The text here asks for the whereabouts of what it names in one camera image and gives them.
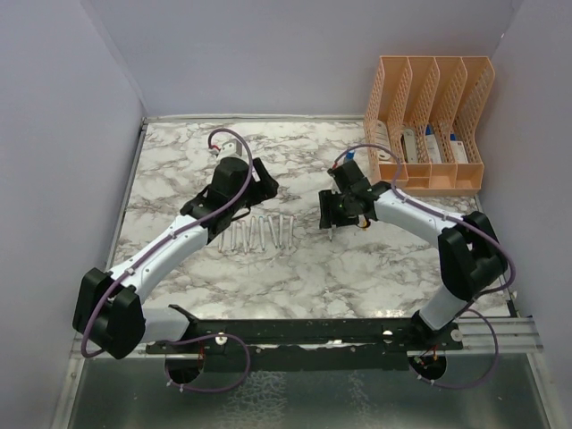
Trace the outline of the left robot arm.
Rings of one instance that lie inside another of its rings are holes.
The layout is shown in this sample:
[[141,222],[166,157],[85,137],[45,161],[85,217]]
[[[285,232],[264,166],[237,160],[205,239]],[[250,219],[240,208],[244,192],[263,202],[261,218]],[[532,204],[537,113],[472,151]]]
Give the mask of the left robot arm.
[[210,184],[138,254],[107,272],[93,268],[84,275],[73,329],[117,359],[156,341],[167,341],[180,353],[192,350],[198,332],[191,315],[175,306],[144,309],[144,302],[167,274],[225,231],[237,212],[274,198],[277,191],[260,158],[251,164],[223,158]]

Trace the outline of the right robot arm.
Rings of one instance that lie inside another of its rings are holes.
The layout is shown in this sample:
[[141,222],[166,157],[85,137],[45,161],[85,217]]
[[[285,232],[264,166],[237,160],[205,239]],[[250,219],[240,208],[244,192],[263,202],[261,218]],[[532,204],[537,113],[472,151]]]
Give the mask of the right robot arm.
[[509,268],[485,214],[447,214],[387,181],[372,184],[354,161],[335,166],[328,174],[336,190],[318,193],[321,229],[357,225],[361,219],[383,222],[437,248],[442,285],[412,316],[410,338],[418,348],[431,349],[439,343],[442,329]]

